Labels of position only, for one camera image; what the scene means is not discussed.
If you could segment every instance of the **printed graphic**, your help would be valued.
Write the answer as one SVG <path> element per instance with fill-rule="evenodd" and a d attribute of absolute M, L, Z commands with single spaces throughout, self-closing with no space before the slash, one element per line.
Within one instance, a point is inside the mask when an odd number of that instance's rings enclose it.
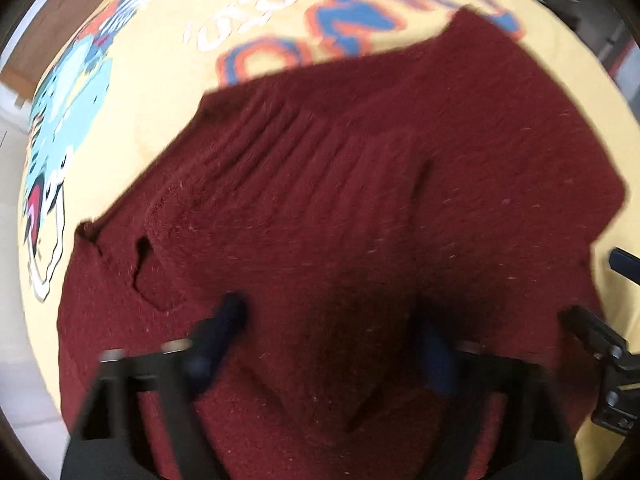
<path fill-rule="evenodd" d="M 63 253 L 64 180 L 76 150 L 109 89 L 113 38 L 149 0 L 112 0 L 76 34 L 38 88 L 31 110 L 30 146 L 22 217 L 29 276 L 36 298 L 44 301 Z M 56 242 L 40 254 L 45 222 L 55 222 Z"/>
<path fill-rule="evenodd" d="M 208 52 L 220 47 L 233 34 L 242 34 L 255 26 L 263 27 L 273 17 L 274 12 L 290 7 L 298 1 L 238 0 L 212 17 L 217 30 L 213 40 L 209 38 L 207 25 L 200 28 L 198 49 Z M 482 7 L 478 10 L 515 41 L 524 35 L 516 17 L 495 0 L 321 0 L 304 12 L 306 27 L 311 38 L 317 41 L 316 45 L 332 58 L 362 56 L 370 52 L 369 39 L 372 33 L 393 32 L 406 27 L 403 19 L 385 8 L 385 1 L 398 3 L 408 10 L 418 12 L 432 12 L 436 9 L 454 12 L 471 2 Z M 255 3 L 253 8 L 248 6 L 252 2 Z M 185 43 L 191 38 L 190 27 L 191 24 L 185 30 Z M 237 45 L 218 57 L 216 69 L 219 84 L 224 86 L 249 79 L 252 75 L 247 72 L 244 62 L 249 55 L 258 53 L 277 54 L 285 60 L 285 68 L 302 66 L 309 62 L 306 58 L 306 53 L 312 52 L 309 43 L 311 42 L 305 43 L 301 38 L 270 36 L 268 40 L 251 40 Z"/>

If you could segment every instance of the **white lettering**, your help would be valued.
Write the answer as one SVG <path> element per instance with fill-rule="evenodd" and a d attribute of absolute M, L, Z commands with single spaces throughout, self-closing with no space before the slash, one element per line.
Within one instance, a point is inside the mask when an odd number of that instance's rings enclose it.
<path fill-rule="evenodd" d="M 184 28 L 182 34 L 182 43 L 187 44 L 191 41 L 191 20 L 187 22 L 187 26 Z"/>
<path fill-rule="evenodd" d="M 271 16 L 273 16 L 273 12 L 270 11 L 265 12 L 263 15 L 258 16 L 257 18 L 249 18 L 242 25 L 240 25 L 240 27 L 238 27 L 238 34 L 244 34 L 256 25 L 258 27 L 264 27 L 271 19 Z"/>
<path fill-rule="evenodd" d="M 236 22 L 244 22 L 244 20 L 247 19 L 247 15 L 238 9 L 235 3 L 232 3 L 220 10 L 220 12 L 217 12 L 212 19 L 215 20 L 217 18 L 231 18 L 232 20 L 236 20 Z"/>
<path fill-rule="evenodd" d="M 198 31 L 198 50 L 201 52 L 209 52 L 219 47 L 223 41 L 231 36 L 231 20 L 229 18 L 219 18 L 216 20 L 218 28 L 218 37 L 209 41 L 207 38 L 207 27 L 204 25 Z"/>

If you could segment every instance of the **white floor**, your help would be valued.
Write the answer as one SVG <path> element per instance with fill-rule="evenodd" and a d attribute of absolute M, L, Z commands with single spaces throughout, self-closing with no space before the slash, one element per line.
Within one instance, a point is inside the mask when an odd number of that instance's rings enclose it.
<path fill-rule="evenodd" d="M 18 282 L 16 220 L 27 140 L 0 116 L 0 406 L 36 465 L 57 480 L 68 433 L 31 351 Z"/>

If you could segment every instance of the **yellow fabric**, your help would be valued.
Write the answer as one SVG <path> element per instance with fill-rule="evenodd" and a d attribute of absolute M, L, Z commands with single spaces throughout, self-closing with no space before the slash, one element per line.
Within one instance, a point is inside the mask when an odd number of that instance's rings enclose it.
<path fill-rule="evenodd" d="M 625 206 L 593 245 L 592 271 L 607 320 L 629 339 L 632 350 L 640 350 L 640 288 L 607 270 L 606 264 L 613 246 L 640 253 L 635 226 L 640 218 L 640 132 L 625 100 L 593 54 L 536 1 L 450 1 L 471 4 L 493 17 L 501 9 L 516 17 L 511 35 L 563 85 L 625 180 Z M 362 3 L 367 16 L 380 22 L 343 27 L 343 36 L 353 34 L 351 43 L 332 35 L 331 20 L 318 25 L 318 9 Z M 364 54 L 423 40 L 442 29 L 452 9 L 443 0 L 107 0 L 98 11 L 50 69 L 56 79 L 40 85 L 22 188 L 24 204 L 18 212 L 24 311 L 33 350 L 57 405 L 56 314 L 74 227 L 100 216 L 177 135 L 201 95 L 229 79 L 222 69 L 232 49 L 242 46 L 242 62 L 234 65 L 239 68 L 234 73 L 247 78 L 300 62 L 330 60 L 353 44 Z M 110 43 L 109 31 L 114 30 Z M 91 58 L 90 44 L 104 38 L 108 48 Z M 283 38 L 293 47 L 286 47 Z M 248 48 L 251 41 L 258 43 Z M 91 112 L 78 112 L 75 106 L 82 100 L 87 103 L 82 110 Z M 72 140 L 65 141 L 65 136 Z M 46 163 L 42 150 L 52 154 Z M 29 175 L 32 166 L 35 170 Z M 31 224 L 42 225 L 31 242 L 30 196 L 37 187 L 33 175 L 45 166 L 42 192 L 49 189 L 49 195 L 43 209 L 51 211 L 40 217 L 32 212 Z M 585 478 L 594 477 L 619 442 L 585 422 L 576 439 Z"/>

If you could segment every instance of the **maroon sweater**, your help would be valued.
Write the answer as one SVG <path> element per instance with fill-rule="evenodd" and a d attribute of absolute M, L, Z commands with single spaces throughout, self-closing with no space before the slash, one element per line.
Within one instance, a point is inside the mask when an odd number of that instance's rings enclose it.
<path fill-rule="evenodd" d="M 157 351 L 242 290 L 251 325 L 197 403 L 234 480 L 414 476 L 446 405 L 403 352 L 418 304 L 453 338 L 548 367 L 575 429 L 593 367 L 556 315 L 597 307 L 590 244 L 623 195 L 561 89 L 468 10 L 404 50 L 210 94 L 76 231 L 63 416 L 102 351 Z M 145 414 L 160 472 L 178 478 L 154 399 Z"/>

